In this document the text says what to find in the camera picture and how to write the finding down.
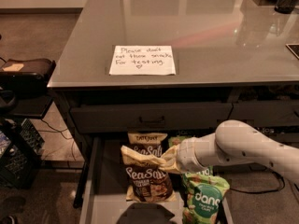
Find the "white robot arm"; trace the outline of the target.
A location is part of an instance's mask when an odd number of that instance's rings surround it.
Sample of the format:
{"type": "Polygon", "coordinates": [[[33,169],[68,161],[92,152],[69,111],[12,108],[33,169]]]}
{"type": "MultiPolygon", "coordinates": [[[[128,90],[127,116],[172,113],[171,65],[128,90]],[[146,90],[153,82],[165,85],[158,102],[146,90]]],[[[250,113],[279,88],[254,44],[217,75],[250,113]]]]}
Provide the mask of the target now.
{"type": "Polygon", "coordinates": [[[212,134],[184,139],[162,159],[161,169],[171,174],[255,162],[299,184],[299,149],[274,141],[238,120],[222,122],[212,134]]]}

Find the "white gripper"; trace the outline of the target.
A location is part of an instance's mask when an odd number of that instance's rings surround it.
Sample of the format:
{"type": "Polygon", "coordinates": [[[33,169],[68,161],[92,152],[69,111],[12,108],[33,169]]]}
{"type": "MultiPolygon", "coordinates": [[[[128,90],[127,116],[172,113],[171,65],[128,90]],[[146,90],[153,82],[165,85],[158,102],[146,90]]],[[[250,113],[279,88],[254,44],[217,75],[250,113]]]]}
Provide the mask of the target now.
{"type": "Polygon", "coordinates": [[[180,173],[197,173],[205,170],[195,155],[195,139],[184,139],[179,145],[171,146],[163,155],[166,160],[162,170],[179,175],[180,173]]]}

